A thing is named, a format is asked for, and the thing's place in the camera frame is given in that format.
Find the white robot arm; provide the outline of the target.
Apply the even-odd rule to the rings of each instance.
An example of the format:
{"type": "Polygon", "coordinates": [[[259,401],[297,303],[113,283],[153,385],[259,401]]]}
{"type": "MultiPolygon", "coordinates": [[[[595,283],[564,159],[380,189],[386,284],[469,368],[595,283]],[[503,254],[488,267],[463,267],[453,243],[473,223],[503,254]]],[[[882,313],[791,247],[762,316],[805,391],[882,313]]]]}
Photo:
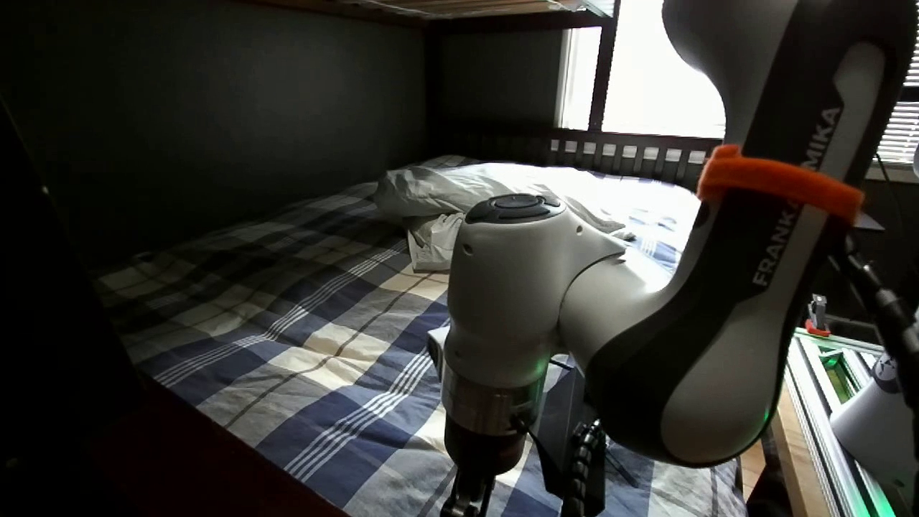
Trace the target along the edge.
{"type": "Polygon", "coordinates": [[[592,412],[564,435],[559,498],[595,508],[607,442],[719,467],[769,425],[819,264],[861,214],[861,178],[917,46],[917,0],[663,0],[681,62],[719,90],[726,138],[674,254],[587,227],[546,195],[478,205],[453,245],[443,350],[443,513],[486,517],[549,408],[565,353],[592,412]]]}

